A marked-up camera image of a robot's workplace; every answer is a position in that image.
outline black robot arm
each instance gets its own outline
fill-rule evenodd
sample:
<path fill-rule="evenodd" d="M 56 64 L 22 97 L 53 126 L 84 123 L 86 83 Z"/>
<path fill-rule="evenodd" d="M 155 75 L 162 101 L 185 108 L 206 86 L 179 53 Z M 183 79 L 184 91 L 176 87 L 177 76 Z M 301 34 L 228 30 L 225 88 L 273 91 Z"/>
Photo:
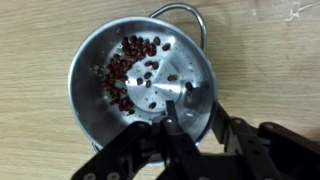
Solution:
<path fill-rule="evenodd" d="M 72 180 L 133 179 L 154 155 L 165 165 L 159 180 L 320 179 L 320 146 L 278 124 L 256 129 L 219 105 L 212 131 L 225 153 L 201 154 L 178 121 L 173 102 L 167 102 L 167 116 L 151 126 L 132 123 Z"/>

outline stainless steel pot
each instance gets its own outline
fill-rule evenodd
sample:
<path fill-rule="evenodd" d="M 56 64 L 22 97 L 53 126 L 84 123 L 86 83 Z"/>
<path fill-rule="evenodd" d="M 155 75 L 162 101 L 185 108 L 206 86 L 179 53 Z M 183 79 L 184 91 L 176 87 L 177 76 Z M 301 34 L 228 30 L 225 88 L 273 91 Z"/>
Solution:
<path fill-rule="evenodd" d="M 170 9 L 185 9 L 197 18 L 201 27 L 201 49 L 184 32 L 164 21 L 155 19 Z M 135 114 L 126 115 L 115 105 L 110 105 L 108 93 L 100 87 L 100 78 L 90 71 L 95 65 L 106 65 L 121 48 L 124 36 L 137 35 L 152 40 L 171 43 L 167 52 L 158 50 L 156 57 L 146 57 L 128 72 L 125 83 L 135 104 Z M 72 110 L 82 130 L 99 150 L 114 139 L 130 123 L 140 120 L 152 123 L 152 119 L 165 112 L 165 101 L 173 100 L 179 123 L 195 143 L 200 142 L 210 128 L 217 105 L 217 88 L 211 64 L 204 54 L 206 27 L 201 14 L 187 4 L 169 4 L 149 17 L 127 17 L 111 21 L 95 30 L 76 52 L 69 72 L 69 97 Z M 151 77 L 151 88 L 137 86 L 136 79 L 147 71 L 143 63 L 159 62 L 159 69 Z M 178 81 L 168 82 L 170 74 Z M 194 86 L 192 93 L 184 88 L 186 82 Z M 151 101 L 157 106 L 149 109 Z M 153 158 L 150 163 L 160 162 Z"/>

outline dried bean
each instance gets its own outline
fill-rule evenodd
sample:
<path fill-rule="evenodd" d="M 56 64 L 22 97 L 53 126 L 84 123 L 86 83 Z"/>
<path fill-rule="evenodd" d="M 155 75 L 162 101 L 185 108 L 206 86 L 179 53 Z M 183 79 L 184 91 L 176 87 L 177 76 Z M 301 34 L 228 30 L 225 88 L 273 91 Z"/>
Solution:
<path fill-rule="evenodd" d="M 152 69 L 157 70 L 159 68 L 159 64 L 157 62 L 152 62 Z"/>
<path fill-rule="evenodd" d="M 153 102 L 149 105 L 149 109 L 154 109 L 156 107 L 157 103 Z"/>
<path fill-rule="evenodd" d="M 132 44 L 135 44 L 136 41 L 137 41 L 137 36 L 133 35 L 133 36 L 130 37 L 130 42 L 131 42 Z"/>
<path fill-rule="evenodd" d="M 178 78 L 177 78 L 177 75 L 170 75 L 168 76 L 167 80 L 168 81 L 176 81 Z"/>
<path fill-rule="evenodd" d="M 152 56 L 155 56 L 157 54 L 157 51 L 155 50 L 151 50 L 148 52 L 148 56 L 152 57 Z"/>
<path fill-rule="evenodd" d="M 113 55 L 113 59 L 114 59 L 115 61 L 120 61 L 120 55 L 119 55 L 119 54 Z"/>
<path fill-rule="evenodd" d="M 151 49 L 151 50 L 157 49 L 156 45 L 154 45 L 153 43 L 150 43 L 148 48 Z"/>
<path fill-rule="evenodd" d="M 157 36 L 153 39 L 153 43 L 157 46 L 159 46 L 161 44 L 160 38 Z"/>
<path fill-rule="evenodd" d="M 187 82 L 184 86 L 186 87 L 186 89 L 188 91 L 192 91 L 192 89 L 193 89 L 193 85 L 191 84 L 191 82 Z"/>
<path fill-rule="evenodd" d="M 164 46 L 162 46 L 162 50 L 163 50 L 163 51 L 168 51 L 168 50 L 170 49 L 170 47 L 171 47 L 171 44 L 170 44 L 170 43 L 167 43 L 167 44 L 165 44 Z"/>
<path fill-rule="evenodd" d="M 146 39 L 146 40 L 144 40 L 143 42 L 142 42 L 142 46 L 143 47 L 147 47 L 148 45 L 149 45 L 149 40 L 148 39 Z"/>
<path fill-rule="evenodd" d="M 142 52 L 145 53 L 145 54 L 148 54 L 149 51 L 150 51 L 150 50 L 149 50 L 148 47 L 145 47 L 145 48 L 142 49 Z"/>
<path fill-rule="evenodd" d="M 129 44 L 129 41 L 128 41 L 128 40 L 129 40 L 128 37 L 124 37 L 124 38 L 122 39 L 122 41 L 121 41 L 121 45 L 122 45 L 123 47 L 128 46 L 128 44 Z"/>
<path fill-rule="evenodd" d="M 148 66 L 152 66 L 152 62 L 151 62 L 151 61 L 148 61 L 148 62 L 144 63 L 144 65 L 147 66 L 147 67 L 148 67 Z"/>
<path fill-rule="evenodd" d="M 130 111 L 129 111 L 129 114 L 134 114 L 135 113 L 135 111 L 133 110 L 133 109 L 131 109 Z"/>
<path fill-rule="evenodd" d="M 126 90 L 125 88 L 122 88 L 122 89 L 120 90 L 120 92 L 121 92 L 122 94 L 127 94 L 127 90 Z"/>
<path fill-rule="evenodd" d="M 130 51 L 130 54 L 131 54 L 132 56 L 136 55 L 136 54 L 137 54 L 137 50 L 134 50 L 134 49 L 131 50 L 131 51 Z"/>
<path fill-rule="evenodd" d="M 152 73 L 151 73 L 151 72 L 147 72 L 147 73 L 144 74 L 143 77 L 144 77 L 145 79 L 149 79 L 151 76 L 152 76 Z"/>
<path fill-rule="evenodd" d="M 139 38 L 137 39 L 137 41 L 136 41 L 136 44 L 137 44 L 137 45 L 141 45 L 142 42 L 143 42 L 143 38 L 142 38 L 142 37 L 139 37 Z"/>
<path fill-rule="evenodd" d="M 137 79 L 137 84 L 140 86 L 142 83 L 143 83 L 142 78 L 138 78 L 138 79 Z"/>
<path fill-rule="evenodd" d="M 130 44 L 129 45 L 129 49 L 135 49 L 136 48 L 136 45 L 135 44 Z"/>
<path fill-rule="evenodd" d="M 123 111 L 124 110 L 124 106 L 122 104 L 119 104 L 119 110 Z"/>
<path fill-rule="evenodd" d="M 146 82 L 146 88 L 149 88 L 150 86 L 151 86 L 151 81 L 148 80 L 148 81 Z"/>

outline wooden table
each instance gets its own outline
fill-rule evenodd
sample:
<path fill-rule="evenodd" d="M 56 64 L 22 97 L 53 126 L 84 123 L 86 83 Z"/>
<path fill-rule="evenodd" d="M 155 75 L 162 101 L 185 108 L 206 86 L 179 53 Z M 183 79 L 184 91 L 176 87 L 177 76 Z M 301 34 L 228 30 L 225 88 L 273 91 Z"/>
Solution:
<path fill-rule="evenodd" d="M 93 156 L 68 101 L 74 53 L 100 25 L 147 16 L 171 2 L 1 2 L 0 179 L 69 179 Z M 286 21 L 286 8 L 292 4 L 185 2 L 197 7 L 206 20 L 206 55 L 216 72 L 219 101 L 229 114 L 254 126 L 273 121 L 320 141 L 320 5 Z M 312 2 L 304 1 L 300 7 Z M 161 18 L 199 42 L 191 14 L 175 10 Z M 212 133 L 200 148 L 221 152 Z M 147 167 L 136 179 L 154 179 L 161 169 Z"/>

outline metal wire handle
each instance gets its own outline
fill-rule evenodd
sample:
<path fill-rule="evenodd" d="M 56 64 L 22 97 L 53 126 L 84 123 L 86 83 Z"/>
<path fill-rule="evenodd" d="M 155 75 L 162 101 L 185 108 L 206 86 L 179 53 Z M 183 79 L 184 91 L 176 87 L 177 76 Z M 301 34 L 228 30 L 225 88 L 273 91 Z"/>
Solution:
<path fill-rule="evenodd" d="M 204 22 L 204 19 L 200 12 L 193 6 L 184 4 L 184 3 L 173 3 L 173 4 L 168 4 L 158 10 L 156 10 L 154 13 L 150 14 L 149 17 L 151 18 L 156 18 L 162 13 L 171 10 L 171 9 L 185 9 L 187 11 L 190 11 L 198 20 L 199 25 L 200 25 L 200 31 L 201 31 L 201 43 L 200 47 L 202 51 L 204 52 L 207 46 L 207 28 L 206 24 Z"/>

